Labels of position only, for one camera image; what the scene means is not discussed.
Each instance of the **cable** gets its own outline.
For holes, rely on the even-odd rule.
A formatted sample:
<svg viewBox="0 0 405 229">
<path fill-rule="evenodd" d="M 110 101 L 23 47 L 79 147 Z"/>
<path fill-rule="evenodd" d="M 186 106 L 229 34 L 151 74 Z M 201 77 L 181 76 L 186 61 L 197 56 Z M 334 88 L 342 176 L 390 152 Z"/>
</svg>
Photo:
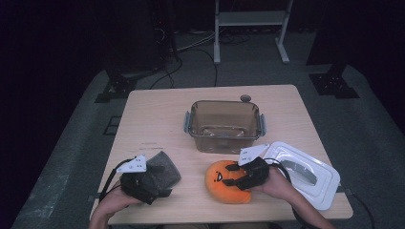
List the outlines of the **cable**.
<svg viewBox="0 0 405 229">
<path fill-rule="evenodd" d="M 286 179 L 288 180 L 288 182 L 291 183 L 291 177 L 289 176 L 287 169 L 284 167 L 284 165 L 282 163 L 280 163 L 279 160 L 277 160 L 276 158 L 271 158 L 271 157 L 263 158 L 263 160 L 273 160 L 273 161 L 277 162 L 277 163 L 272 163 L 272 164 L 268 164 L 268 165 L 280 169 L 283 172 Z"/>
<path fill-rule="evenodd" d="M 129 162 L 129 161 L 131 161 L 131 160 L 132 160 L 132 159 L 126 159 L 126 160 L 121 161 L 121 162 L 119 163 L 119 165 L 117 165 L 117 167 L 114 168 L 113 171 L 111 171 L 111 174 L 108 176 L 107 181 L 106 181 L 105 184 L 104 184 L 104 188 L 102 189 L 102 191 L 101 191 L 101 193 L 100 193 L 100 197 L 98 198 L 98 202 L 101 202 L 101 201 L 105 198 L 105 196 L 107 196 L 107 194 L 109 193 L 109 192 L 107 193 L 107 189 L 108 189 L 108 187 L 110 186 L 110 183 L 111 183 L 111 181 L 113 180 L 114 175 L 115 175 L 116 172 L 117 172 L 117 168 L 119 168 L 119 166 L 121 166 L 122 164 L 124 164 L 124 163 L 126 163 L 126 162 Z"/>
<path fill-rule="evenodd" d="M 155 29 L 155 31 L 161 31 L 161 39 L 160 39 L 160 41 L 156 41 L 158 44 L 161 44 L 161 42 L 163 42 L 163 40 L 166 36 L 166 33 L 162 29 Z"/>
<path fill-rule="evenodd" d="M 181 66 L 182 66 L 182 60 L 179 58 L 179 61 L 180 61 L 180 65 L 179 65 L 173 72 L 171 72 L 171 73 L 167 72 L 166 75 L 160 77 L 158 80 L 156 80 L 156 81 L 149 87 L 149 90 L 153 89 L 153 87 L 154 87 L 159 81 L 161 81 L 163 78 L 165 78 L 165 77 L 167 77 L 167 76 L 169 76 L 170 82 L 171 82 L 171 84 L 172 84 L 172 86 L 173 86 L 173 88 L 174 88 L 174 81 L 173 81 L 173 78 L 172 78 L 171 74 L 172 74 L 172 73 L 175 73 L 177 70 L 179 70 L 179 69 L 181 68 Z"/>
<path fill-rule="evenodd" d="M 245 36 L 246 36 L 246 38 L 243 38 L 241 35 L 224 34 L 224 35 L 221 35 L 220 40 L 221 40 L 221 44 L 224 44 L 227 46 L 237 46 L 237 45 L 243 44 L 250 40 L 250 35 L 246 34 Z"/>
<path fill-rule="evenodd" d="M 237 7 L 237 10 L 239 10 L 241 8 L 243 2 L 244 1 L 240 1 L 239 6 Z M 230 7 L 229 11 L 234 11 L 235 6 L 236 6 L 236 0 L 233 1 L 232 6 Z M 222 29 L 220 30 L 220 34 L 222 32 L 224 32 L 226 30 L 226 28 L 227 27 L 222 27 Z M 181 51 L 184 51 L 184 50 L 187 50 L 187 49 L 191 49 L 191 48 L 200 46 L 200 45 L 202 45 L 202 44 L 204 44 L 206 42 L 212 41 L 214 39 L 214 37 L 215 37 L 215 32 L 213 32 L 213 31 L 195 31 L 195 32 L 189 32 L 189 33 L 198 34 L 198 33 L 207 33 L 207 32 L 210 32 L 210 34 L 206 38 L 203 38 L 202 40 L 197 41 L 197 42 L 195 42 L 195 43 L 193 43 L 191 45 L 188 45 L 186 47 L 178 48 L 178 52 L 181 52 Z"/>
<path fill-rule="evenodd" d="M 113 192 L 114 190 L 116 190 L 116 188 L 121 187 L 121 185 L 117 185 L 116 187 L 113 187 L 112 189 L 110 189 L 110 191 L 108 191 L 105 196 L 107 196 L 109 193 Z"/>
<path fill-rule="evenodd" d="M 365 203 L 363 200 L 361 200 L 361 198 L 360 198 L 357 194 L 355 194 L 355 193 L 352 191 L 352 189 L 350 189 L 350 188 L 345 188 L 343 185 L 342 185 L 342 187 L 345 189 L 345 194 L 346 194 L 346 196 L 352 196 L 352 197 L 354 197 L 355 199 L 357 199 L 357 201 L 360 202 L 360 204 L 363 206 L 363 208 L 366 210 L 367 214 L 369 215 L 370 222 L 371 222 L 371 224 L 372 224 L 372 229 L 375 229 L 375 221 L 374 221 L 373 214 L 372 214 L 372 212 L 370 211 L 370 209 L 367 207 L 366 203 Z"/>
<path fill-rule="evenodd" d="M 214 58 L 212 58 L 211 54 L 207 51 L 204 50 L 200 50 L 200 49 L 189 49 L 189 50 L 185 50 L 182 52 L 191 52 L 191 51 L 198 51 L 198 52 L 204 52 L 205 54 L 207 54 L 209 56 L 209 58 L 212 61 L 212 64 L 214 65 L 214 69 L 215 69 L 215 80 L 214 80 L 214 87 L 217 87 L 217 81 L 218 81 L 218 69 L 217 69 L 217 65 L 214 62 Z"/>
</svg>

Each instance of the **human hand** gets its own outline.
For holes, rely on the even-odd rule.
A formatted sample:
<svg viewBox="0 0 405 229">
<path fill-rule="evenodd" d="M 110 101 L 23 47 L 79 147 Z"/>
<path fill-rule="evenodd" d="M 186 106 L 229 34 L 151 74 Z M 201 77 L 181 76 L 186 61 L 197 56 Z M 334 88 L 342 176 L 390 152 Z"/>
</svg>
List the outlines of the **human hand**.
<svg viewBox="0 0 405 229">
<path fill-rule="evenodd" d="M 268 169 L 268 178 L 262 185 L 250 188 L 251 191 L 266 193 L 274 198 L 288 200 L 299 194 L 276 167 Z"/>
<path fill-rule="evenodd" d="M 92 214 L 89 228 L 107 228 L 108 219 L 116 212 L 128 207 L 131 204 L 141 203 L 139 199 L 132 198 L 122 192 L 120 182 L 114 185 L 111 191 L 98 204 Z"/>
</svg>

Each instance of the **handle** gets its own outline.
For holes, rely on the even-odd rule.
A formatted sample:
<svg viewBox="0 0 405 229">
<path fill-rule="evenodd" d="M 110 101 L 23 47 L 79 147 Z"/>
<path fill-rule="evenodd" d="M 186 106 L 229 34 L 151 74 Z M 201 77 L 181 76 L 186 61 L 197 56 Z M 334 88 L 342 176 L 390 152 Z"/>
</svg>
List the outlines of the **handle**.
<svg viewBox="0 0 405 229">
<path fill-rule="evenodd" d="M 262 130 L 262 136 L 266 135 L 267 127 L 266 127 L 266 118 L 264 114 L 260 115 L 260 129 Z"/>
<path fill-rule="evenodd" d="M 184 116 L 183 130 L 188 134 L 189 128 L 190 128 L 190 113 L 186 112 Z"/>
</svg>

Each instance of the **container lid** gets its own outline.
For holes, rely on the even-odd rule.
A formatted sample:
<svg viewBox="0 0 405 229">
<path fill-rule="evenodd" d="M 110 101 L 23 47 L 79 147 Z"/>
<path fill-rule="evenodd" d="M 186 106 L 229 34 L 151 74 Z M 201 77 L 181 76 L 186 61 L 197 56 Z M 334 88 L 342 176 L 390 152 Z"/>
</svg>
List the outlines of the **container lid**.
<svg viewBox="0 0 405 229">
<path fill-rule="evenodd" d="M 264 158 L 274 158 L 283 164 L 296 163 L 307 172 L 313 173 L 316 181 L 311 177 L 303 177 L 300 173 L 288 173 L 292 185 L 318 210 L 328 210 L 336 194 L 340 176 L 330 165 L 290 146 L 284 142 L 276 141 L 270 145 Z"/>
</svg>

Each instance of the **gray floor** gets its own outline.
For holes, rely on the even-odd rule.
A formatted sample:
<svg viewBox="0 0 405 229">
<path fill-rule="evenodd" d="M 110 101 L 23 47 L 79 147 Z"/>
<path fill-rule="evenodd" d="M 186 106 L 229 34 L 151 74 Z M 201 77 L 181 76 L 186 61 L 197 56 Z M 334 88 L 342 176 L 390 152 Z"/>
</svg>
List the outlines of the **gray floor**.
<svg viewBox="0 0 405 229">
<path fill-rule="evenodd" d="M 314 33 L 288 33 L 285 46 L 290 63 L 282 63 L 274 44 L 276 34 L 251 35 L 237 46 L 222 46 L 222 64 L 217 66 L 217 86 L 293 84 L 298 88 L 331 163 L 342 184 L 352 189 L 373 213 L 376 228 L 405 225 L 405 137 L 394 125 L 371 91 L 365 77 L 346 68 L 343 77 L 360 98 L 336 99 L 318 95 L 310 73 L 324 73 L 329 66 L 306 66 Z M 201 39 L 178 35 L 178 46 Z M 197 49 L 213 54 L 212 44 Z M 201 51 L 180 53 L 182 66 L 172 73 L 175 88 L 213 87 L 215 67 Z M 179 62 L 171 59 L 169 72 Z M 142 78 L 137 90 L 148 90 L 165 72 Z M 104 135 L 110 118 L 121 115 L 125 99 L 95 103 L 108 82 L 95 76 L 77 105 L 37 184 L 13 228 L 86 228 L 113 135 Z M 170 88 L 163 78 L 154 89 Z M 363 206 L 349 196 L 351 219 L 335 220 L 339 228 L 371 228 Z M 295 221 L 280 222 L 284 228 L 299 228 Z"/>
</svg>

